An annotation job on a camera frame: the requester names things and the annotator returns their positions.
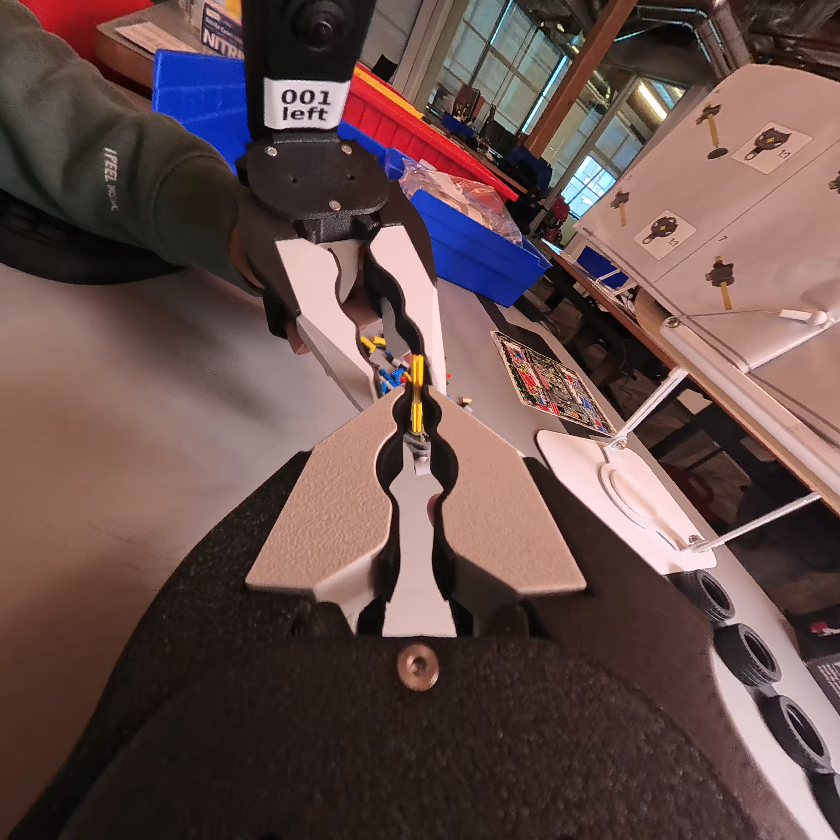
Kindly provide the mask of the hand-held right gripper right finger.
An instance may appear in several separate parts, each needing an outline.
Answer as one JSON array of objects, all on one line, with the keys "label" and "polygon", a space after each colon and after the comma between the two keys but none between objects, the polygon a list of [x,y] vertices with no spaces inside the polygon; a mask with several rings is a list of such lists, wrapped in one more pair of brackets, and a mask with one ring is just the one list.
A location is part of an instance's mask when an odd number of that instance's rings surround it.
[{"label": "hand-held right gripper right finger", "polygon": [[434,387],[427,388],[431,471],[440,485],[434,579],[457,634],[501,607],[583,592],[586,581],[526,458]]}]

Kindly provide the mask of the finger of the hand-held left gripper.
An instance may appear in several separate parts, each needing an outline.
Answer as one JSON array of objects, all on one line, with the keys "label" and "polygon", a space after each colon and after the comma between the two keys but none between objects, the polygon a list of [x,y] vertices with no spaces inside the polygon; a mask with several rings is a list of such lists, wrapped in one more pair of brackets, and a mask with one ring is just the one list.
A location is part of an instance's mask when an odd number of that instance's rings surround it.
[{"label": "finger of the hand-held left gripper", "polygon": [[360,243],[292,238],[277,240],[276,249],[297,303],[299,335],[352,404],[366,410],[380,389],[360,328],[343,310],[359,274]]},{"label": "finger of the hand-held left gripper", "polygon": [[446,393],[437,282],[429,276],[404,226],[380,227],[367,247],[366,289],[380,309],[387,349],[393,356],[422,355],[431,385]]}]

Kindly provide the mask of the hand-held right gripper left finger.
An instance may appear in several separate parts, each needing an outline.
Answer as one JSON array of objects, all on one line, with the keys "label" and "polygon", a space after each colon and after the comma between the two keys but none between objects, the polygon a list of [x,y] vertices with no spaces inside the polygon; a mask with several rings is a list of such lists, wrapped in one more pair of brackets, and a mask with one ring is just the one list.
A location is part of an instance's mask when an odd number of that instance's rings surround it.
[{"label": "hand-held right gripper left finger", "polygon": [[246,575],[250,590],[337,605],[358,634],[381,634],[401,567],[391,485],[404,468],[399,386],[308,452]]}]

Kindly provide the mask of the yellow lego axle assembly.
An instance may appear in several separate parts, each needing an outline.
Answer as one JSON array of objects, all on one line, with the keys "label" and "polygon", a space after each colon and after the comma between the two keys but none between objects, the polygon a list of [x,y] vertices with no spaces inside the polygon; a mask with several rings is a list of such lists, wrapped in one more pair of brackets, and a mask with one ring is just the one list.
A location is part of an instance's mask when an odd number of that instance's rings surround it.
[{"label": "yellow lego axle assembly", "polygon": [[425,359],[415,353],[411,372],[406,374],[406,392],[411,392],[411,405],[403,442],[413,458],[416,476],[431,474],[432,444],[424,426],[424,376]]}]

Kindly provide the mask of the instruction booklet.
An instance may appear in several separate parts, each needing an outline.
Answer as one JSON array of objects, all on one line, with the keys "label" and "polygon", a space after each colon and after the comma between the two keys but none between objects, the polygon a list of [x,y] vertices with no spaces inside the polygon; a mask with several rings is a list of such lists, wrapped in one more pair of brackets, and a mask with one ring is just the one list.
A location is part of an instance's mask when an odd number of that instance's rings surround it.
[{"label": "instruction booklet", "polygon": [[794,332],[688,322],[838,445],[839,86],[783,66],[720,82],[576,224],[671,315],[824,310]]}]

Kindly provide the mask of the white page holder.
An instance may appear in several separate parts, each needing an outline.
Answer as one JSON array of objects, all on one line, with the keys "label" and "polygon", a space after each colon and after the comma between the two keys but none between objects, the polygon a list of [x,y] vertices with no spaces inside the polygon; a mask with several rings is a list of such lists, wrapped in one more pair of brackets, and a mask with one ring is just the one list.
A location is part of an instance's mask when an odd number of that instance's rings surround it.
[{"label": "white page holder", "polygon": [[790,325],[794,325],[793,331],[820,329],[830,326],[833,321],[828,312],[824,310],[794,310],[794,309],[731,309],[720,311],[708,311],[699,313],[683,313],[667,316],[667,322],[697,322],[728,319],[730,322],[749,323],[755,329],[763,331],[789,331]]}]

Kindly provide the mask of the person's left forearm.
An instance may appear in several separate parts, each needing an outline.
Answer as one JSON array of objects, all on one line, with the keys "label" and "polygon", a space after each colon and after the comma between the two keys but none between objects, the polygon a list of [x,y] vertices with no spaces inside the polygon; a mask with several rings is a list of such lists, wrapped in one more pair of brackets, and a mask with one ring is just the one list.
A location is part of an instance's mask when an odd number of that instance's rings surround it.
[{"label": "person's left forearm", "polygon": [[89,234],[258,295],[229,240],[242,192],[224,158],[141,112],[20,2],[1,2],[2,190]]}]

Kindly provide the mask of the pile of small lego pieces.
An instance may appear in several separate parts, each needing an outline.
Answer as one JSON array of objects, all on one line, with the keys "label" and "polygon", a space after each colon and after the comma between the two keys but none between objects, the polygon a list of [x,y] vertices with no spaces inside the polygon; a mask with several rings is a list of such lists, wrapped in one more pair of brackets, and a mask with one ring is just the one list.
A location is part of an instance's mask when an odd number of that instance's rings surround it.
[{"label": "pile of small lego pieces", "polygon": [[[373,334],[366,336],[364,334],[360,337],[360,348],[367,361],[373,367],[373,384],[374,395],[372,400],[375,402],[397,386],[407,385],[409,379],[412,378],[413,362],[411,361],[411,354],[407,353],[399,356],[396,352],[392,352],[389,345],[385,341],[385,337],[381,334]],[[448,393],[450,381],[452,379],[451,371],[448,369],[448,361],[446,361],[444,391],[447,392],[448,399],[454,401],[458,406],[463,408],[467,413],[474,412],[472,398],[464,395],[452,396]]]}]

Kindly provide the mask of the plastic bag of lego parts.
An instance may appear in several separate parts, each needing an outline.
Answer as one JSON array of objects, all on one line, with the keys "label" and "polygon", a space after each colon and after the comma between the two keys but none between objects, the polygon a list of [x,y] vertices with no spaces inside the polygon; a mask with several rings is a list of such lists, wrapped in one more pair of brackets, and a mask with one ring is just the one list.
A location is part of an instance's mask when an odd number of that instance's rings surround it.
[{"label": "plastic bag of lego parts", "polygon": [[429,164],[402,158],[400,184],[407,198],[425,193],[462,216],[520,246],[522,232],[505,202],[490,185],[438,171]]}]

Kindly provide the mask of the person's left hand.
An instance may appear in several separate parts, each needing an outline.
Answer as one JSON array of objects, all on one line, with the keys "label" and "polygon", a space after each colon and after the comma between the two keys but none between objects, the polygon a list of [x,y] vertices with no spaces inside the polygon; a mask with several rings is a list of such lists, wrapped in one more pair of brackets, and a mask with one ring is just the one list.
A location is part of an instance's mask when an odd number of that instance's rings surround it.
[{"label": "person's left hand", "polygon": [[[309,347],[301,338],[294,319],[288,317],[286,310],[283,307],[279,307],[276,308],[276,313],[269,313],[266,285],[252,270],[252,265],[249,263],[249,259],[239,241],[238,228],[235,228],[231,234],[228,250],[229,257],[237,271],[246,278],[248,284],[261,291],[266,317],[269,321],[269,330],[273,334],[287,340],[294,354],[301,355],[309,353]],[[362,257],[356,255],[355,258],[356,277],[352,289],[349,290],[346,298],[343,299],[342,310],[360,329],[365,329],[380,317],[375,312],[368,293],[364,288]]]}]

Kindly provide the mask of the blue plastic bin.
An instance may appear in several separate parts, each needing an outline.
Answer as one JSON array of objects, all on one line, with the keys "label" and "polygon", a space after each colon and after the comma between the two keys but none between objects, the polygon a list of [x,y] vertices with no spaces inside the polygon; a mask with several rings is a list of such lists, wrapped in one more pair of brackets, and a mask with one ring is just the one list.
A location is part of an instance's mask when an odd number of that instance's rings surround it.
[{"label": "blue plastic bin", "polygon": [[[403,156],[393,148],[382,153],[390,180],[400,183]],[[432,240],[439,278],[509,307],[550,267],[523,236],[517,246],[422,192],[409,201]]]},{"label": "blue plastic bin", "polygon": [[250,142],[243,60],[160,49],[151,101],[154,112],[213,146],[236,170]]}]

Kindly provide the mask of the white book stand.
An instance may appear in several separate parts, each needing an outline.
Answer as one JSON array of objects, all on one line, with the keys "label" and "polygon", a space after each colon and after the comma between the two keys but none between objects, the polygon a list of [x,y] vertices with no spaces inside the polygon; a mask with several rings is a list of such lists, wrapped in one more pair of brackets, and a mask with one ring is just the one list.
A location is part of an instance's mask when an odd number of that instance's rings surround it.
[{"label": "white book stand", "polygon": [[[642,330],[654,350],[676,363],[653,393],[616,431],[584,439],[542,431],[539,451],[557,479],[657,572],[709,569],[716,550],[764,525],[817,502],[838,515],[838,448],[711,348],[685,317],[666,318],[659,332]],[[693,380],[807,488],[790,500],[720,537],[702,538],[653,467],[629,444],[656,409]]]}]

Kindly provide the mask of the red plastic bin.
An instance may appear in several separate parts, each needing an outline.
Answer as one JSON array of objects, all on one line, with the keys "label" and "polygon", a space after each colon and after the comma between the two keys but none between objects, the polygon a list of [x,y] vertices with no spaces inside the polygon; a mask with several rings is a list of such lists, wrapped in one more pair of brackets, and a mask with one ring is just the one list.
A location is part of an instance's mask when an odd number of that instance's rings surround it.
[{"label": "red plastic bin", "polygon": [[22,1],[42,27],[83,59],[96,58],[97,26],[154,5],[152,1]]},{"label": "red plastic bin", "polygon": [[448,175],[487,184],[506,200],[518,197],[488,166],[425,122],[420,111],[361,63],[353,70],[342,120],[386,149]]}]

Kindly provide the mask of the colourful sticker sheet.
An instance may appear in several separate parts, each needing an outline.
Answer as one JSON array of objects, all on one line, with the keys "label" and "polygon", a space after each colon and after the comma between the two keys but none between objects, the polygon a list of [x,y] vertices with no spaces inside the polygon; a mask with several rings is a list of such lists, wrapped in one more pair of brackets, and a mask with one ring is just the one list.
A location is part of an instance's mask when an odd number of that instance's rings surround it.
[{"label": "colourful sticker sheet", "polygon": [[605,437],[615,427],[582,379],[561,362],[503,332],[490,333],[520,403]]}]

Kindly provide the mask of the printed cardboard box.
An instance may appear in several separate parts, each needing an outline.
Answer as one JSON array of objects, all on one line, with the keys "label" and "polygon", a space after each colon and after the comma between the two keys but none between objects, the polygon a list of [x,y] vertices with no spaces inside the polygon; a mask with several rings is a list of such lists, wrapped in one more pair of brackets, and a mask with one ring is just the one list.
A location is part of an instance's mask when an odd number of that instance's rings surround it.
[{"label": "printed cardboard box", "polygon": [[199,27],[202,45],[220,56],[243,60],[241,16],[240,1],[204,1]]}]

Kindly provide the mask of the wooden post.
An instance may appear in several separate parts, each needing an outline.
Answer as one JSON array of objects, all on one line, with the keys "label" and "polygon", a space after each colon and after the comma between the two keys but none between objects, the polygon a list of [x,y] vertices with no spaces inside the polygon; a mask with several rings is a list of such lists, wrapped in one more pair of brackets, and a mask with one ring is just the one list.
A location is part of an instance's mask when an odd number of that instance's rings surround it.
[{"label": "wooden post", "polygon": [[583,46],[528,135],[525,146],[536,158],[542,157],[636,5],[636,1],[610,1],[598,14],[584,37]]}]

